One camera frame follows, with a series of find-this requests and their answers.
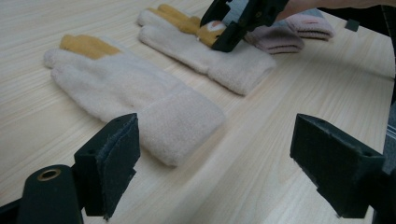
glove finger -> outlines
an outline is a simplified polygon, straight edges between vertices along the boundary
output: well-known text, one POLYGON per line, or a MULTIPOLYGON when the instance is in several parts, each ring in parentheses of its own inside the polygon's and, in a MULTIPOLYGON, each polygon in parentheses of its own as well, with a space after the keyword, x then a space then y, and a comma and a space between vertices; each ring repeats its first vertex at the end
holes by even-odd
POLYGON ((53 68, 59 64, 73 64, 78 68, 92 67, 93 61, 63 49, 49 49, 44 54, 44 65, 53 68))
POLYGON ((179 10, 177 10, 174 7, 171 7, 167 4, 161 4, 158 7, 158 10, 166 13, 167 15, 169 15, 179 21, 187 21, 189 19, 189 17, 187 15, 185 15, 184 13, 180 12, 179 10))
POLYGON ((65 35, 62 38, 60 49, 66 49, 95 60, 120 52, 119 49, 108 45, 99 38, 89 35, 65 35))

cream fleece glove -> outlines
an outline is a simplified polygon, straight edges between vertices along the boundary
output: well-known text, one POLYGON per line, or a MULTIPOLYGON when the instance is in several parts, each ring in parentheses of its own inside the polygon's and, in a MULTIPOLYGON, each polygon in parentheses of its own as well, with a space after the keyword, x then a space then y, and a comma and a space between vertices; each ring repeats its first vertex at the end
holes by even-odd
POLYGON ((142 148, 166 165, 180 165, 225 120, 204 96, 111 40, 66 35, 44 63, 53 80, 102 121, 137 113, 142 148))
POLYGON ((244 41, 229 53, 213 50, 149 10, 140 13, 138 23, 143 26, 140 41, 241 95, 249 94, 276 66, 269 54, 244 41))

glove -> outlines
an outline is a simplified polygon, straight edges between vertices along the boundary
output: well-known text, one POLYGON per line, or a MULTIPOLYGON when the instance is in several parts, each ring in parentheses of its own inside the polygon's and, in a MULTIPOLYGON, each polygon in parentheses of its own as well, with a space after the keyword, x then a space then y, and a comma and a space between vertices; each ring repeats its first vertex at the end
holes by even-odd
POLYGON ((204 96, 111 40, 66 35, 44 64, 100 120, 137 113, 142 148, 166 165, 180 165, 225 120, 204 96))
POLYGON ((246 41, 270 54, 297 53, 304 48, 304 41, 284 21, 272 26, 259 26, 245 35, 246 41))
POLYGON ((250 93, 276 66, 270 55, 243 41, 229 53, 210 49, 149 10, 140 13, 138 23, 143 26, 140 41, 241 95, 250 93))
POLYGON ((335 36, 332 26, 316 8, 287 17, 285 21, 299 37, 329 40, 335 36))

light wood surface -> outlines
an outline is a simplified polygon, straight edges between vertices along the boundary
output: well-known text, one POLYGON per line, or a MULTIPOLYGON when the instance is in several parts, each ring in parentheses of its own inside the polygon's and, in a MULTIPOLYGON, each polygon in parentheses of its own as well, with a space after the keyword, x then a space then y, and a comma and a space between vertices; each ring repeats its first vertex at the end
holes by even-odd
MULTIPOLYGON (((382 151, 394 71, 390 39, 344 29, 329 42, 274 58, 277 68, 237 96, 137 40, 138 13, 168 3, 202 16, 212 1, 0 1, 0 205, 21 197, 24 180, 73 154, 104 123, 80 109, 50 78, 46 50, 65 34, 105 35, 219 105, 226 124, 182 166, 147 152, 109 223, 370 223, 336 216, 290 158, 297 113, 326 119, 382 151)), ((84 217, 85 223, 105 223, 84 217)))

